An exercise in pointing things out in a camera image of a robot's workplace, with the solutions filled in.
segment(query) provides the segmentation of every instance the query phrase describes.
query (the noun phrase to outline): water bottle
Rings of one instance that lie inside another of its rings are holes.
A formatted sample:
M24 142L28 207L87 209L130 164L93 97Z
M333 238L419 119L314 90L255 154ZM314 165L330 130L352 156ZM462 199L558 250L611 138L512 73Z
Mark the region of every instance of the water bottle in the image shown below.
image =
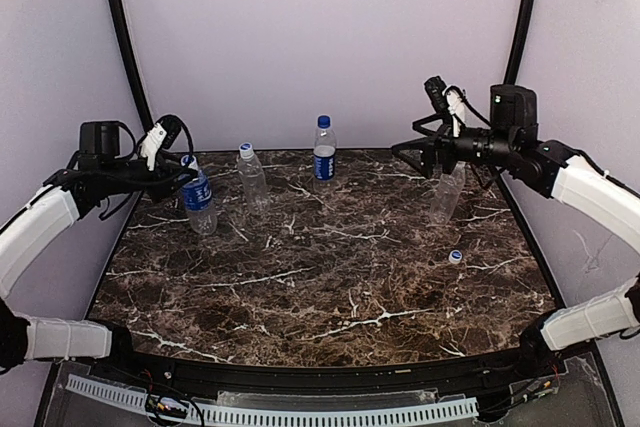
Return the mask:
M313 146L314 186L317 190L329 186L335 175L337 145L336 134L331 128L331 118L321 115L318 117L316 142Z
M240 146L238 173L244 187L244 197L247 200L249 213L257 215L265 213L270 203L267 181L262 164L253 151L253 146L248 142Z
M465 183L465 163L458 162L451 174L442 174L431 201L429 217L436 225L444 225L451 219L458 205L458 198Z
M209 179L198 167L195 157L182 157L182 165L198 171L198 176L188 184L182 186L182 197L187 218L191 228L200 235L211 235L218 227L218 217L213 203L213 195L209 186Z

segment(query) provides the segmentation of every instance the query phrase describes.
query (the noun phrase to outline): bottle label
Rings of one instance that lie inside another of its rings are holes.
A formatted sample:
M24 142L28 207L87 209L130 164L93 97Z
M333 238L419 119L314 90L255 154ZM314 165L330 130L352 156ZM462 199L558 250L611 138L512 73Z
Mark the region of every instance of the bottle label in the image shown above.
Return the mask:
M200 211L209 207L213 195L209 180L204 172L198 172L198 178L192 180L182 187L182 197L184 198L184 206L190 211Z
M335 158L333 154L329 157L313 156L313 170L318 180L331 180L335 173Z

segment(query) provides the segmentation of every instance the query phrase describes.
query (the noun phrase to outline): white robotic arm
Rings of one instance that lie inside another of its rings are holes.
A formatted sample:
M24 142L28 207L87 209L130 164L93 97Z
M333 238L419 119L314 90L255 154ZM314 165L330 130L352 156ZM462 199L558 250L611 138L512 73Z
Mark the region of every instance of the white robotic arm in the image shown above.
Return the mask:
M5 371L24 360L102 358L112 353L110 326L13 313L5 301L40 252L103 199L145 191L159 200L193 178L192 170L161 151L182 128L193 154L191 136L177 117L163 117L143 141L135 144L140 145L136 159L135 152L117 157L118 129L122 126L119 122L83 124L80 150L74 154L72 165L51 176L33 199L0 227L0 366Z
M533 91L513 85L491 87L491 120L487 121L460 89L446 87L440 77L427 80L425 90L436 113L413 123L424 137L393 146L396 157L425 177L432 175L435 164L441 164L446 173L459 161L498 167L498 174L507 171L544 197L583 212L640 253L640 197L609 177L584 152L558 141L540 142ZM458 115L461 105L489 128L464 125L464 116ZM437 130L426 127L435 121L442 121ZM406 153L416 150L419 162L415 154ZM531 364L529 372L535 372L535 365L553 352L638 327L640 280L634 277L611 292L537 319L520 337L521 363Z

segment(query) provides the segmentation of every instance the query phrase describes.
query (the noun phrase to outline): white wall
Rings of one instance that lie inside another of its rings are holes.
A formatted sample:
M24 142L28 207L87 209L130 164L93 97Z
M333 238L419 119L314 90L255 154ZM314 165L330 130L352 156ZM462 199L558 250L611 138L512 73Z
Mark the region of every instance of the white wall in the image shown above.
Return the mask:
M639 75L640 0L536 0L519 83L538 93L541 138L586 150L636 190ZM512 188L568 304L640 271L638 255L590 219ZM640 340L599 345L625 420L638 426Z
M435 74L484 107L519 3L125 1L152 111L183 117L199 149L310 147L322 113L343 147L386 147L431 113Z
M0 223L77 148L80 123L139 121L117 50L107 0L0 0ZM95 215L63 234L8 299L22 312L84 316L123 215ZM0 424L33 425L49 364L0 377Z

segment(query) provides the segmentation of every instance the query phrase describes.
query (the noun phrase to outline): marble table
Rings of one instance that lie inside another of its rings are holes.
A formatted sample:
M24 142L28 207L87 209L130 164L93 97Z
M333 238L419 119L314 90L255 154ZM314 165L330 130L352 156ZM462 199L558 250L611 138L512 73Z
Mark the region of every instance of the marble table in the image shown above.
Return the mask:
M387 150L338 154L335 185L316 194L310 151L261 152L273 200L263 217L246 212L235 153L199 154L216 234L190 230L179 195L143 198L89 317L126 325L150 354L371 366L515 347L553 308L496 186L482 190L468 171L452 221L430 225L437 180Z

